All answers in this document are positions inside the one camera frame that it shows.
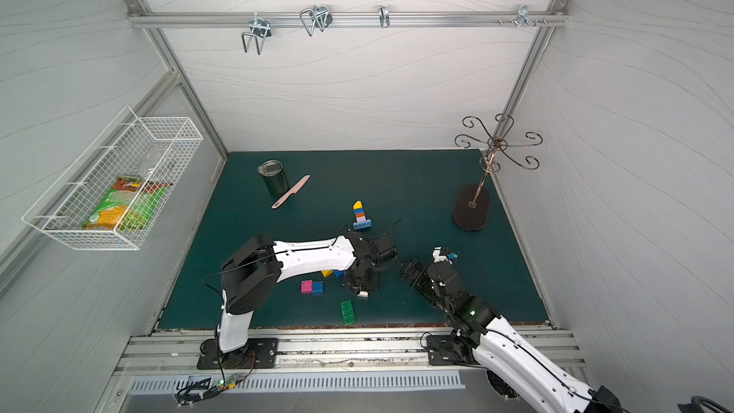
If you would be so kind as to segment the black metal jewelry stand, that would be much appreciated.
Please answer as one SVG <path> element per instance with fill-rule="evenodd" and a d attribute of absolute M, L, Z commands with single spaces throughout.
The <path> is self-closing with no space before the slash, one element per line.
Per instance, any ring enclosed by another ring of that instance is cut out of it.
<path fill-rule="evenodd" d="M 491 176 L 498 173 L 501 164 L 498 156 L 502 155 L 511 163 L 525 170 L 537 170 L 540 166 L 537 158 L 528 155 L 525 162 L 519 162 L 508 154 L 511 148 L 529 148 L 542 145 L 544 138 L 537 132 L 525 133 L 526 142 L 519 145 L 511 145 L 506 139 L 506 133 L 512 131 L 514 118 L 508 114 L 500 113 L 495 116 L 495 122 L 499 126 L 506 126 L 507 131 L 503 134 L 489 132 L 489 128 L 476 116 L 466 116 L 462 119 L 462 125 L 466 129 L 479 127 L 485 134 L 485 139 L 479 139 L 472 135 L 461 133 L 454 138 L 454 143 L 460 149 L 476 148 L 481 152 L 479 166 L 483 175 L 479 183 L 466 184 L 459 190 L 452 210 L 452 217 L 456 225 L 463 231 L 481 231 L 487 225 L 489 210 L 491 206 L 491 194 L 487 190 L 487 182 Z"/>

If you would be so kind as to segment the metal hook clip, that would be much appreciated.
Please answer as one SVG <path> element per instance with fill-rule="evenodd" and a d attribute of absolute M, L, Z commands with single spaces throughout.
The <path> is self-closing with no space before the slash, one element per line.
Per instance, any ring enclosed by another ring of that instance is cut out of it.
<path fill-rule="evenodd" d="M 302 10 L 299 19 L 308 36 L 313 36 L 315 31 L 324 32 L 334 21 L 334 17 L 328 6 L 314 5 Z"/>
<path fill-rule="evenodd" d="M 387 29 L 390 27 L 390 14 L 386 5 L 378 7 L 378 21 L 380 21 L 380 28 Z"/>
<path fill-rule="evenodd" d="M 261 55 L 267 39 L 272 34 L 271 24 L 267 20 L 260 17 L 252 19 L 248 23 L 248 30 L 241 34 L 244 52 L 256 51 L 258 55 Z"/>
<path fill-rule="evenodd" d="M 515 17 L 512 17 L 512 19 L 497 19 L 497 23 L 500 26 L 514 26 L 514 28 L 536 28 L 544 27 L 548 24 L 546 19 L 532 18 L 531 14 L 529 13 L 529 8 L 526 5 L 520 6 L 517 10 Z"/>

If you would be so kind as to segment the light blue lego base plate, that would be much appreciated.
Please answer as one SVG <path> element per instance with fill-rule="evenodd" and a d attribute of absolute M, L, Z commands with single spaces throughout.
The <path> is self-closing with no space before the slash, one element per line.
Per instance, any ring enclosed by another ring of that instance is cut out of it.
<path fill-rule="evenodd" d="M 353 223 L 354 231 L 361 231 L 362 229 L 369 229 L 370 227 L 372 227 L 372 221 L 370 219 Z"/>

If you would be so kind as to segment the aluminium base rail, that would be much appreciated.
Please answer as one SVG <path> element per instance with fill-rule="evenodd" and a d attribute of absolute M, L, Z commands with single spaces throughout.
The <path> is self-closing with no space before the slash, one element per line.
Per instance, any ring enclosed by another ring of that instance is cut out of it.
<path fill-rule="evenodd" d="M 574 375 L 587 363 L 570 330 L 519 326 L 516 332 L 546 357 Z M 274 367 L 282 371 L 423 369 L 430 336 L 448 336 L 447 327 L 255 329 L 254 338 L 276 338 Z M 180 330 L 130 338 L 114 370 L 116 375 L 194 373 L 201 344 L 212 334 Z"/>

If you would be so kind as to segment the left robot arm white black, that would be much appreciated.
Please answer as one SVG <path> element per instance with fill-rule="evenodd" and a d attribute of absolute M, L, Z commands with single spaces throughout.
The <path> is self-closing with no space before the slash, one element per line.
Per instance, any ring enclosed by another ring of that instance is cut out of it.
<path fill-rule="evenodd" d="M 354 294 L 378 290 L 380 273 L 397 260 L 388 235 L 371 239 L 355 231 L 311 242 L 275 241 L 258 234 L 221 267 L 222 317 L 214 338 L 200 345 L 200 370 L 273 368 L 278 342 L 252 338 L 250 323 L 280 282 L 320 271 L 342 272 L 343 285 Z"/>

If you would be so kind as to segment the dark green long lego brick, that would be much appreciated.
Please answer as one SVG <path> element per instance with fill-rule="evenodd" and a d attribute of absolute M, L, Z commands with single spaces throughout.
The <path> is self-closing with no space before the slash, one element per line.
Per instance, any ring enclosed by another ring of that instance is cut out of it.
<path fill-rule="evenodd" d="M 343 324 L 346 326 L 355 324 L 357 322 L 357 319 L 353 302 L 351 302 L 351 300 L 345 300 L 340 302 L 339 305 Z"/>

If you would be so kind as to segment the green snack bag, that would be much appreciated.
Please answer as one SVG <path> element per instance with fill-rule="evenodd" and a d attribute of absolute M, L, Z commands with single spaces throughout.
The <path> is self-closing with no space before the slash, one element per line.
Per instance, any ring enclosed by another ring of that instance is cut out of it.
<path fill-rule="evenodd" d="M 140 177 L 119 176 L 82 229 L 145 229 L 166 196 L 168 187 L 168 184 L 149 182 Z"/>

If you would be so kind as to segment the aluminium crossbar rail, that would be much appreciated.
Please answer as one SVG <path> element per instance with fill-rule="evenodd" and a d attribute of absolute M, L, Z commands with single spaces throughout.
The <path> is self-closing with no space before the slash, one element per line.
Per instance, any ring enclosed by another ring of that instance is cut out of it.
<path fill-rule="evenodd" d="M 376 11 L 331 11 L 331 29 L 381 29 Z M 390 29 L 405 28 L 493 28 L 497 19 L 509 20 L 517 11 L 395 11 L 389 10 Z M 530 11 L 532 18 L 546 19 L 544 27 L 561 27 L 571 17 L 567 13 Z M 241 29 L 248 28 L 252 19 L 260 17 L 271 24 L 272 30 L 302 29 L 298 11 L 280 13 L 147 13 L 130 15 L 128 20 L 138 29 Z"/>

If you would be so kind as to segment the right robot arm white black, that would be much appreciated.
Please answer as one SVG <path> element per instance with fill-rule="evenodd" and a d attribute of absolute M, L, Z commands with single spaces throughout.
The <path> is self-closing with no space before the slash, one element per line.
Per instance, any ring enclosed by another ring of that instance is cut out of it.
<path fill-rule="evenodd" d="M 538 412 L 622 412 L 604 386 L 591 388 L 553 363 L 523 338 L 483 298 L 472 294 L 448 260 L 424 266 L 411 259 L 401 279 L 453 328 L 454 352 L 483 366 Z"/>

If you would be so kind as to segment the pink plastic knife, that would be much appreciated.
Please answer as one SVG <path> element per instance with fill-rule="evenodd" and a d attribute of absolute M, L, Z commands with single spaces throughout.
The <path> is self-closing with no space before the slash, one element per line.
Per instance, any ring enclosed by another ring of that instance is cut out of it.
<path fill-rule="evenodd" d="M 283 204 L 285 204 L 288 199 L 294 195 L 296 195 L 304 185 L 306 185 L 311 178 L 310 175 L 303 176 L 293 187 L 291 187 L 288 191 L 286 191 L 273 205 L 271 206 L 272 210 L 277 210 L 280 208 Z"/>

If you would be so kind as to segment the dark green metal tumbler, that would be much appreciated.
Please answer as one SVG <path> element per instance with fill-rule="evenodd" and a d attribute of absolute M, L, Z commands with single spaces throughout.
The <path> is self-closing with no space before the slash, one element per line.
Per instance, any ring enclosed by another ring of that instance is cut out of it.
<path fill-rule="evenodd" d="M 258 166 L 257 171 L 274 198 L 280 198 L 290 189 L 284 166 L 279 160 L 267 160 Z"/>

